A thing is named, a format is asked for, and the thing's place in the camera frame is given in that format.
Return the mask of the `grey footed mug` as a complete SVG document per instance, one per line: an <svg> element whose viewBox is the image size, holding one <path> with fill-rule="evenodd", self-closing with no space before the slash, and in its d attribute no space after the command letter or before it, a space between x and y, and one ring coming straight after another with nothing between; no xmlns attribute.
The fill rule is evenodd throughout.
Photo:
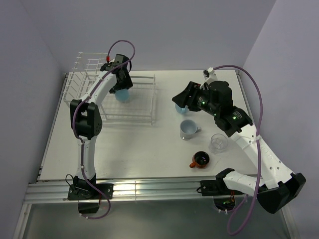
<svg viewBox="0 0 319 239"><path fill-rule="evenodd" d="M201 127L190 119L182 121L179 128L180 138L183 140L190 140L196 133L201 132Z"/></svg>

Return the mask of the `faceted light blue mug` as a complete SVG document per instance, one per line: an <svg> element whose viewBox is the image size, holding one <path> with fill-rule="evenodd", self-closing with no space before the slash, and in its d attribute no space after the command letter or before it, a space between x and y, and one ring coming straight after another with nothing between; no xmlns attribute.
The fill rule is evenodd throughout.
<svg viewBox="0 0 319 239"><path fill-rule="evenodd" d="M181 108L177 104L175 104L175 109L181 115L184 115L184 114L186 114L188 112L188 108L187 107Z"/></svg>

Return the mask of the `round light blue mug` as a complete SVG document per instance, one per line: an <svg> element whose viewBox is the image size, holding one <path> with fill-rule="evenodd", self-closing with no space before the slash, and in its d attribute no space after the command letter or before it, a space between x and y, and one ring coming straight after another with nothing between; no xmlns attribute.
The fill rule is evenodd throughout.
<svg viewBox="0 0 319 239"><path fill-rule="evenodd" d="M130 98L130 93L128 89L122 89L115 91L115 99L121 103L127 103Z"/></svg>

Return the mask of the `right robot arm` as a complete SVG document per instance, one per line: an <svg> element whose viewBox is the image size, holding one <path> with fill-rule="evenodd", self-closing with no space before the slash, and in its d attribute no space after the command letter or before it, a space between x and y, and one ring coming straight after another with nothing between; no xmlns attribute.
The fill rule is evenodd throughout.
<svg viewBox="0 0 319 239"><path fill-rule="evenodd" d="M232 139L255 166L261 166L261 180L227 168L214 180L201 181L203 196L226 195L231 191L255 195L267 212L274 214L294 199L306 183L302 173L289 169L257 135L257 129L246 112L234 106L232 90L225 81L210 84L189 82L172 101L192 112L205 111L214 117L215 124Z"/></svg>

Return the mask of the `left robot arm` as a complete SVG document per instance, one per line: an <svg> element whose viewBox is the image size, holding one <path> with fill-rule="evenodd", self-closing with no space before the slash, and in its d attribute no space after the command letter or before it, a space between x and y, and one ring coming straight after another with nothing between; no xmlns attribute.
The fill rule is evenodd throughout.
<svg viewBox="0 0 319 239"><path fill-rule="evenodd" d="M106 57L97 79L80 99L70 102L70 120L74 136L78 140L78 168L73 177L72 194L80 199L92 199L102 192L96 186L94 163L95 144L102 130L99 105L108 93L133 86L129 71L131 58L116 54L114 60Z"/></svg>

